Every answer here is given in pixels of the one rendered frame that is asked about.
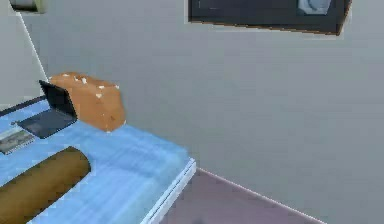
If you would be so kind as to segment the black laptop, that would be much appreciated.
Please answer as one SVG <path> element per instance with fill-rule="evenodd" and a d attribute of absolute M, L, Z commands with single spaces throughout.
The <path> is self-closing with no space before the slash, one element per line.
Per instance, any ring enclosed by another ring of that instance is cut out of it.
<path fill-rule="evenodd" d="M 43 80 L 39 84 L 50 108 L 20 121 L 18 126 L 45 139 L 75 123 L 77 115 L 66 89 Z"/>

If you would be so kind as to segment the dark framed wall picture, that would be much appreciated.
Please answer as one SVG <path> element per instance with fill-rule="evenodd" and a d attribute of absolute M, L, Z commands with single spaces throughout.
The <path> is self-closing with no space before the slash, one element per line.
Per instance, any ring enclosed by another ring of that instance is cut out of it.
<path fill-rule="evenodd" d="M 187 0 L 188 21 L 339 36 L 352 0 Z"/>

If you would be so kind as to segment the blue bed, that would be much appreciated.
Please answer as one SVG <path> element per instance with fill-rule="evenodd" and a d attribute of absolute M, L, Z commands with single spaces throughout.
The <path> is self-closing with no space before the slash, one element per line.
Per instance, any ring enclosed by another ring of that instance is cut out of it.
<path fill-rule="evenodd" d="M 107 133 L 81 121 L 0 153 L 0 186 L 73 146 L 91 172 L 28 224 L 158 224 L 193 174 L 186 149 L 129 125 Z"/>

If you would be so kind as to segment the orange pillow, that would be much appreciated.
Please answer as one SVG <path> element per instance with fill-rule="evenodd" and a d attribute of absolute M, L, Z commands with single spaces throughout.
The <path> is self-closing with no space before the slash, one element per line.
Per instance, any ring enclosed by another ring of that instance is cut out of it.
<path fill-rule="evenodd" d="M 49 81 L 69 92 L 79 120 L 105 132 L 126 123 L 117 84 L 77 72 L 53 75 Z"/>

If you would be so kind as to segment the grey book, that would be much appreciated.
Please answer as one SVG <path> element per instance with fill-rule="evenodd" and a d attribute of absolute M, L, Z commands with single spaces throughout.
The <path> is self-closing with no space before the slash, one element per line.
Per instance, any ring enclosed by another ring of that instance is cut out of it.
<path fill-rule="evenodd" d="M 9 154 L 34 141 L 34 136 L 22 128 L 14 127 L 0 133 L 0 152 Z"/>

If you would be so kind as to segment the grey green wall fixture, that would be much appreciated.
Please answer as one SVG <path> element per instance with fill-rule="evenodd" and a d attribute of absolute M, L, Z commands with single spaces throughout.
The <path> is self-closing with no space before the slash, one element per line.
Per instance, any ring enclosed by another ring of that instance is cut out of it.
<path fill-rule="evenodd" d="M 9 0 L 14 11 L 39 13 L 46 12 L 46 0 Z"/>

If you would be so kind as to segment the brown bolster cushion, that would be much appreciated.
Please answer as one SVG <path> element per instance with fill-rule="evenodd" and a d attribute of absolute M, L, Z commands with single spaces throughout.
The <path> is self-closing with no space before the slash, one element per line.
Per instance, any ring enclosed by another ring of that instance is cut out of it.
<path fill-rule="evenodd" d="M 26 224 L 91 172 L 88 158 L 67 147 L 0 187 L 0 224 Z"/>

